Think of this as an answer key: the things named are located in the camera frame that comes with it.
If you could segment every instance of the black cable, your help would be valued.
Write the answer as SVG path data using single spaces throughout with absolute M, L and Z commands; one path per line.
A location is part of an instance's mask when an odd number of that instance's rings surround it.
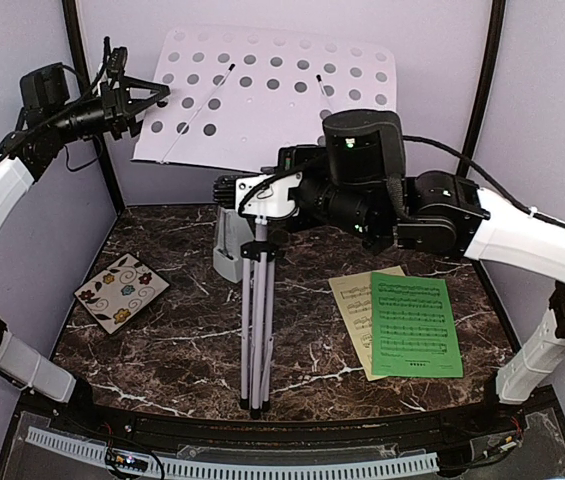
M 534 212 L 529 207 L 527 207 L 522 202 L 520 202 L 517 198 L 515 198 L 511 193 L 509 193 L 509 191 L 506 188 L 504 188 L 495 178 L 489 175 L 489 173 L 484 168 L 482 168 L 480 165 L 475 163 L 469 157 L 458 152 L 454 148 L 451 148 L 448 145 L 443 144 L 442 142 L 438 142 L 437 140 L 432 140 L 426 137 L 404 135 L 402 138 L 404 139 L 405 142 L 424 143 L 426 145 L 439 148 L 440 150 L 443 150 L 453 155 L 454 157 L 460 159 L 461 163 L 464 163 L 469 167 L 473 168 L 482 178 L 484 178 L 487 182 L 489 182 L 493 186 L 493 188 L 495 188 L 498 191 L 500 195 L 502 195 L 506 200 L 508 200 L 511 203 L 511 205 L 513 205 L 518 210 L 528 215 L 533 215 L 533 218 L 541 220 L 545 223 L 565 229 L 565 222 L 558 220 L 557 218 L 553 218 L 548 215 L 545 215 L 543 213 Z
M 63 117 L 67 113 L 70 113 L 73 110 L 75 110 L 91 95 L 91 92 L 93 91 L 93 89 L 98 86 L 100 80 L 102 79 L 102 77 L 104 77 L 104 74 L 106 73 L 106 67 L 107 67 L 108 56 L 110 55 L 110 51 L 111 51 L 110 39 L 109 39 L 109 37 L 104 37 L 104 56 L 102 58 L 102 67 L 98 71 L 97 75 L 95 76 L 95 78 L 93 79 L 93 82 L 91 82 L 89 87 L 80 95 L 80 97 L 75 102 L 70 103 L 65 108 L 63 108 L 58 113 L 56 113 L 55 115 L 52 115 L 49 118 L 47 118 L 46 120 L 44 120 L 43 122 L 40 122 L 38 125 L 33 127 L 31 130 L 27 130 L 26 134 L 24 136 L 22 136 L 22 138 L 20 138 L 20 140 L 15 142 L 9 149 L 7 149 L 4 153 L 2 153 L 0 155 L 0 163 L 2 161 L 4 161 L 4 159 L 7 158 L 9 155 L 16 152 L 22 145 L 24 145 L 27 141 L 29 141 L 31 139 L 31 137 L 33 137 L 40 130 L 48 127 L 49 125 L 53 124 L 53 122 L 55 122 L 59 118 Z
M 86 78 L 84 78 L 84 76 L 80 75 L 75 68 L 64 64 L 61 64 L 61 67 L 67 72 L 70 72 L 73 75 L 75 75 L 76 80 L 83 89 L 89 88 L 89 82 L 86 80 Z
M 160 480 L 164 480 L 166 477 L 166 472 L 164 470 L 164 464 L 162 463 L 162 460 L 160 460 L 160 458 L 153 453 L 153 450 L 151 450 L 148 447 L 145 447 L 144 445 L 138 443 L 138 442 L 134 442 L 133 440 L 129 440 L 128 438 L 124 438 L 124 437 L 118 437 L 116 435 L 113 435 L 111 433 L 100 433 L 100 432 L 96 432 L 95 430 L 91 430 L 88 427 L 85 427 L 84 425 L 79 424 L 78 422 L 76 422 L 75 420 L 73 420 L 71 417 L 69 417 L 68 415 L 63 416 L 62 418 L 64 418 L 65 420 L 68 420 L 69 422 L 71 422 L 73 425 L 75 425 L 76 427 L 84 430 L 87 433 L 90 433 L 91 435 L 95 436 L 95 437 L 107 437 L 108 439 L 111 440 L 117 440 L 118 442 L 122 442 L 122 443 L 127 443 L 135 448 L 138 448 L 139 450 L 141 450 L 142 452 L 146 453 L 147 455 L 151 455 L 151 457 L 153 457 L 153 459 L 155 460 L 155 462 L 158 464 L 158 467 L 160 468 Z
M 80 165 L 79 167 L 71 167 L 69 165 L 69 160 L 71 158 L 71 156 L 69 155 L 69 148 L 65 145 L 64 146 L 64 151 L 66 152 L 66 169 L 71 172 L 71 173 L 77 173 L 81 170 L 84 170 L 87 167 L 90 167 L 91 165 L 93 165 L 95 162 L 97 162 L 98 160 L 100 160 L 100 157 L 102 156 L 102 152 L 104 152 L 104 148 L 102 147 L 102 140 L 100 140 L 99 137 L 93 137 L 94 140 L 97 140 L 97 144 L 98 147 L 96 148 L 96 150 L 99 150 L 100 152 L 98 153 L 98 156 L 95 157 L 93 160 L 90 160 L 88 162 L 86 162 L 83 165 Z
M 255 197 L 259 192 L 266 190 L 267 188 L 269 188 L 273 183 L 277 182 L 278 180 L 281 180 L 281 179 L 286 178 L 286 177 L 290 177 L 291 175 L 295 175 L 297 173 L 301 173 L 304 170 L 306 170 L 307 168 L 309 168 L 313 165 L 316 165 L 317 163 L 323 162 L 324 158 L 325 158 L 325 155 L 322 155 L 320 157 L 309 160 L 308 162 L 300 163 L 299 165 L 291 167 L 288 170 L 284 170 L 284 171 L 281 171 L 281 172 L 274 173 L 269 178 L 261 181 L 260 183 L 255 185 L 251 190 L 249 190 L 246 193 L 246 195 L 244 195 L 244 198 L 240 202 L 240 205 L 238 205 L 238 215 L 242 215 L 242 213 L 244 213 L 244 209 L 246 208 L 246 204 L 249 203 L 249 201 L 253 197 Z

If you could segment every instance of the floral tile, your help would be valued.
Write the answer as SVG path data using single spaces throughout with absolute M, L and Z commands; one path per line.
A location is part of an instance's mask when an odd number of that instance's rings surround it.
M 168 287 L 149 267 L 126 254 L 80 287 L 75 296 L 111 334 Z

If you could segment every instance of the white cable tie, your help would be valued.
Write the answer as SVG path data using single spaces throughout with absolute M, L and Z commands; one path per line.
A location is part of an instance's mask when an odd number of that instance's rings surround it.
M 42 355 L 38 353 L 38 361 L 35 363 L 35 368 L 33 369 L 33 375 L 29 379 L 29 383 L 27 383 L 24 387 L 20 389 L 21 392 L 26 390 L 27 388 L 33 388 L 33 381 L 35 380 L 35 376 L 38 374 L 38 370 L 40 369 L 40 364 L 42 363 Z

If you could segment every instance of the white robotic arm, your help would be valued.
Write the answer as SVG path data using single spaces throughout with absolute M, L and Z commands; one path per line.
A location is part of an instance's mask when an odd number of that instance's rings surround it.
M 291 217 L 288 225 L 297 230 L 335 225 L 376 253 L 397 237 L 403 248 L 505 263 L 555 279 L 542 322 L 494 382 L 500 403 L 523 403 L 565 358 L 565 222 L 534 208 L 527 213 L 507 199 L 508 192 L 505 198 L 445 172 L 406 178 L 393 112 L 340 112 L 323 127 L 326 148 L 282 149 L 273 175 L 221 178 L 216 200 L 230 199 L 232 208 L 256 218 Z M 409 138 L 462 158 L 438 142 Z
M 0 229 L 65 145 L 105 132 L 116 139 L 126 131 L 137 135 L 141 125 L 136 115 L 169 95 L 166 85 L 124 75 L 125 47 L 111 51 L 107 37 L 104 50 L 98 75 L 74 102 L 66 103 L 69 92 L 61 64 L 43 67 L 20 80 L 24 107 L 16 130 L 0 144 Z M 96 87 L 99 96 L 92 96 Z M 150 95 L 134 99 L 132 88 L 148 90 Z M 17 339 L 1 319 L 0 372 L 22 388 L 30 388 L 56 402 L 90 402 L 86 382 Z

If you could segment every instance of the marble surface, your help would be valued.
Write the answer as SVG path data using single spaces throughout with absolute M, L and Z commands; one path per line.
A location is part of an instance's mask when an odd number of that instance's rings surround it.
M 214 228 L 210 206 L 133 207 L 122 215 L 92 273 L 131 253 L 171 288 L 114 335 L 76 306 L 54 361 L 85 377 L 98 404 L 249 418 L 238 407 L 240 285 L 213 269 Z M 330 227 L 278 231 L 273 239 L 286 256 L 276 271 L 271 411 L 264 420 L 368 418 L 479 402 L 484 382 L 512 357 L 469 263 L 396 248 L 373 257 Z M 327 280 L 394 265 L 406 275 L 446 280 L 464 378 L 366 380 Z

